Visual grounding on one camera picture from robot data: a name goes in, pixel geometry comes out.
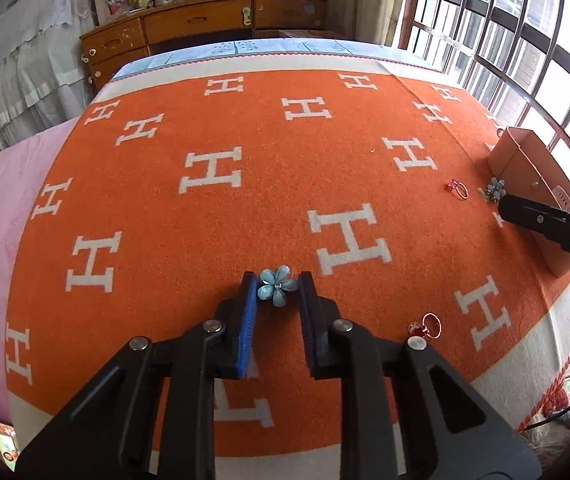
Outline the blue flower hair clip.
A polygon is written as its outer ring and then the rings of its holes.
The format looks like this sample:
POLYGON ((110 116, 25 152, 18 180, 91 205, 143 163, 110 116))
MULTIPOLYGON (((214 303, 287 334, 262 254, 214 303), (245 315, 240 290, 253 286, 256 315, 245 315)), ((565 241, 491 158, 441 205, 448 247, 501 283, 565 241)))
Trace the blue flower hair clip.
POLYGON ((274 307, 283 308, 287 295, 298 289, 298 281, 291 277, 291 268, 282 264, 276 270, 263 269, 259 274, 261 285, 257 297, 261 301, 271 301, 274 307))

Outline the pink jewelry box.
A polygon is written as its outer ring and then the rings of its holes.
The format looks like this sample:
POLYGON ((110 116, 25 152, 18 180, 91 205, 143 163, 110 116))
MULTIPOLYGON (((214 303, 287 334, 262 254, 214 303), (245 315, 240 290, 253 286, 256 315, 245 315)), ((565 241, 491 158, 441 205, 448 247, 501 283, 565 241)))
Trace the pink jewelry box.
MULTIPOLYGON (((508 127, 487 157, 491 174, 506 182, 506 192, 570 212, 570 179, 532 130, 508 127)), ((570 252, 532 232, 542 258, 554 276, 570 273, 570 252)))

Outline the grey flower brooch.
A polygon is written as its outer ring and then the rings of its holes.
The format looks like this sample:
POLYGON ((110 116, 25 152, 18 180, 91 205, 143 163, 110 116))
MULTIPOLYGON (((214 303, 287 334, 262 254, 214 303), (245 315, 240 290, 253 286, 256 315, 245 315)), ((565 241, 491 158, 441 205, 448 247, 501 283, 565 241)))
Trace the grey flower brooch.
POLYGON ((484 195, 488 202, 499 203, 501 198, 506 196, 506 181, 492 177, 484 189, 484 195))

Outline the metal window security grille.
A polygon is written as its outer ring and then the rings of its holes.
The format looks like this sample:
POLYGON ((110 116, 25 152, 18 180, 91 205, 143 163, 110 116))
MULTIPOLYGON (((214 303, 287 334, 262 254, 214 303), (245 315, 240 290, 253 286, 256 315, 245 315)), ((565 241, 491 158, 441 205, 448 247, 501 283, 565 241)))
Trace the metal window security grille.
POLYGON ((570 0, 405 0, 401 47, 502 126, 532 130, 570 179, 570 0))

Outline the orange H-pattern blanket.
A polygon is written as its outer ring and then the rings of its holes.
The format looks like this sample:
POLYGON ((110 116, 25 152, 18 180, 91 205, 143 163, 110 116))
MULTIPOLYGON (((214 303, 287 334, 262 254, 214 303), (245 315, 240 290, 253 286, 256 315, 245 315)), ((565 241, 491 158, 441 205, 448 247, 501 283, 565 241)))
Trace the orange H-pattern blanket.
POLYGON ((132 338, 177 338, 245 273, 258 290, 282 264, 298 289, 283 308, 257 297, 245 376, 215 379, 215 478, 343 479, 341 387, 310 374, 303 272, 378 338, 437 314, 442 336, 421 338, 522 437, 570 364, 570 273, 486 199, 498 130, 432 70, 358 56, 235 56, 106 84, 12 272, 22 450, 132 338))

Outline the light blue bed sheet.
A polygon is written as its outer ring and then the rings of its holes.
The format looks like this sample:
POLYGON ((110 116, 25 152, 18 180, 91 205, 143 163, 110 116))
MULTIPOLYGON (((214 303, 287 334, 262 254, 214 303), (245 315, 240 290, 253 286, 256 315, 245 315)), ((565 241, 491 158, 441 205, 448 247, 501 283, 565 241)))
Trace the light blue bed sheet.
POLYGON ((156 68, 215 60, 216 58, 295 53, 358 56, 358 58, 374 58, 374 60, 425 66, 425 61, 422 58, 406 50, 381 46, 380 44, 333 38, 287 37, 223 41, 154 54, 125 64, 117 70, 112 78, 122 79, 156 68))

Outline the white lace covered furniture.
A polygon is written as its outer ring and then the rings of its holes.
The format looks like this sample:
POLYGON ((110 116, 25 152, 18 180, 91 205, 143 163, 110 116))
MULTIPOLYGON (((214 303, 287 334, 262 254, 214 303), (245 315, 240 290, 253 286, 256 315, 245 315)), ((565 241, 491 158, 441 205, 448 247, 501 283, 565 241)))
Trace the white lace covered furniture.
POLYGON ((0 0, 0 151, 92 101, 80 38, 93 26, 90 0, 0 0))

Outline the wooden desk with drawers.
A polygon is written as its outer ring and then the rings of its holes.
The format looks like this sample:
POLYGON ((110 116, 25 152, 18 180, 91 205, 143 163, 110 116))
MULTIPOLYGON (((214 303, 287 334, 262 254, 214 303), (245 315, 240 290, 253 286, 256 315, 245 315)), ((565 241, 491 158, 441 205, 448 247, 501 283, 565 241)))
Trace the wooden desk with drawers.
POLYGON ((80 37, 98 91, 140 58, 208 42, 271 38, 326 28, 328 0, 183 0, 116 18, 80 37))

